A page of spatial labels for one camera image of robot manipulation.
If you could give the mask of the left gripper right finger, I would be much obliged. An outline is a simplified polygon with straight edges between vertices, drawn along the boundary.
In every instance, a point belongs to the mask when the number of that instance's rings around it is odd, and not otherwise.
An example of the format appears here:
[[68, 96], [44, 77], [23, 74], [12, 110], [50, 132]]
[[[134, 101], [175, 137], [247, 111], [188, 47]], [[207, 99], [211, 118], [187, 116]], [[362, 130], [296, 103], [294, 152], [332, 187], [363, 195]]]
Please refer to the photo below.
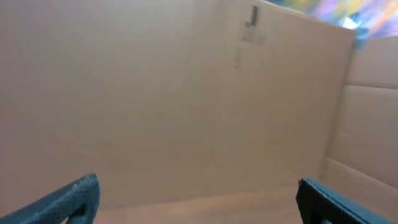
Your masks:
[[304, 224], [391, 222], [311, 178], [299, 180], [296, 202]]

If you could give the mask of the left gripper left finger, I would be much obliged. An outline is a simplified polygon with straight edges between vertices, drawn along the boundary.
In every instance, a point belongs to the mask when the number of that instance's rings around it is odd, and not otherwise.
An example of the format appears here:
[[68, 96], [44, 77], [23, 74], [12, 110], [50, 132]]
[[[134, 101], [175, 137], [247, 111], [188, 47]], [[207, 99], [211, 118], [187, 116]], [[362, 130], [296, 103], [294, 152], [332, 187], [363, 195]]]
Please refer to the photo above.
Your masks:
[[93, 224], [100, 203], [100, 182], [88, 174], [1, 217], [1, 224]]

